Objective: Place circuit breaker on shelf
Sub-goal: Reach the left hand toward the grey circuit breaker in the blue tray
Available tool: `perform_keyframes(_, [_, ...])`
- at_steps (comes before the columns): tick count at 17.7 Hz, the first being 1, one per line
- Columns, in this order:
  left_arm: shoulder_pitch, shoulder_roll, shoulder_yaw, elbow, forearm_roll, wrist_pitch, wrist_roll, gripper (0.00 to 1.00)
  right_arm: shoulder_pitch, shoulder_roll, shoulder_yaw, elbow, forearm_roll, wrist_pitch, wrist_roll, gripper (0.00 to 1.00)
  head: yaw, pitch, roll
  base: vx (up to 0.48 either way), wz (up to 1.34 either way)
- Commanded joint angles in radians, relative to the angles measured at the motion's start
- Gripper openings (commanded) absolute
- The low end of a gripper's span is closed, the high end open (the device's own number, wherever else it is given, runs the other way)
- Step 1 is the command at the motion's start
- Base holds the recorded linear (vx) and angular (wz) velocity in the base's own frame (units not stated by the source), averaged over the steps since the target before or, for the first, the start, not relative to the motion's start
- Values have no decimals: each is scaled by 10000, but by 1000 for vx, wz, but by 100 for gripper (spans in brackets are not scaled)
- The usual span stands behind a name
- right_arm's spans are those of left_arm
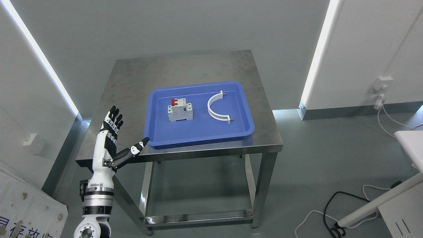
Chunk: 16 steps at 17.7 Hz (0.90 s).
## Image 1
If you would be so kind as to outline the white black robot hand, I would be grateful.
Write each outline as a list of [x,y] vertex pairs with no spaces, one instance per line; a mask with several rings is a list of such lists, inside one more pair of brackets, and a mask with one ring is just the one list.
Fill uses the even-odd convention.
[[109,183],[118,169],[137,158],[150,138],[145,137],[140,142],[117,152],[116,142],[120,128],[123,125],[123,115],[116,106],[106,114],[96,137],[93,155],[94,183]]

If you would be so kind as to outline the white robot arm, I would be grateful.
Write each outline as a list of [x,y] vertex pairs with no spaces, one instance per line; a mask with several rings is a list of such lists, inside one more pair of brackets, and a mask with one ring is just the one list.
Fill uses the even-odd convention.
[[73,234],[74,238],[110,238],[114,190],[111,183],[91,183],[81,180],[80,197],[83,201],[83,220]]

